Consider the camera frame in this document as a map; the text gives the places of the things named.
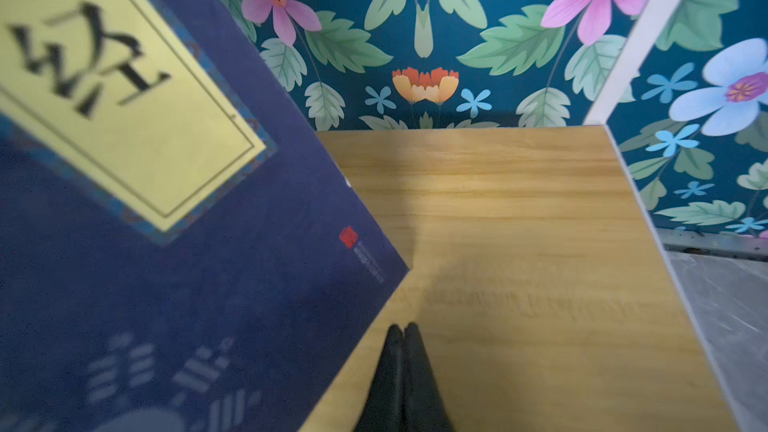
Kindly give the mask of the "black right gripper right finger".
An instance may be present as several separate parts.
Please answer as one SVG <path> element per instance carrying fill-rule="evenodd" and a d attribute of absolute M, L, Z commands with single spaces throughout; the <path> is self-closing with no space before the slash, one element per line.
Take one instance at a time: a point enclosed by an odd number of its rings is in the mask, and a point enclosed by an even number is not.
<path fill-rule="evenodd" d="M 420 329 L 409 323 L 404 332 L 403 431 L 452 431 Z"/>

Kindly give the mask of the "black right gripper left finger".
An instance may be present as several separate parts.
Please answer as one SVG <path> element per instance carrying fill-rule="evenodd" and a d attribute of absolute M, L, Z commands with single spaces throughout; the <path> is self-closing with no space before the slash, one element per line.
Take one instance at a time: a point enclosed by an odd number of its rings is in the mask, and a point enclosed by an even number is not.
<path fill-rule="evenodd" d="M 355 432 L 401 430 L 403 363 L 403 332 L 391 325 Z"/>

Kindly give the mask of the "navy book large yellow label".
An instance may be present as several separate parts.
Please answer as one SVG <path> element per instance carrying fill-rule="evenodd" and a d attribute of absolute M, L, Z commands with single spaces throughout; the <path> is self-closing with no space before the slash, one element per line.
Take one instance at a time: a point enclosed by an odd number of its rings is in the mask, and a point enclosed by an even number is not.
<path fill-rule="evenodd" d="M 295 431 L 408 266 L 289 95 L 304 0 L 1 0 L 1 427 Z"/>

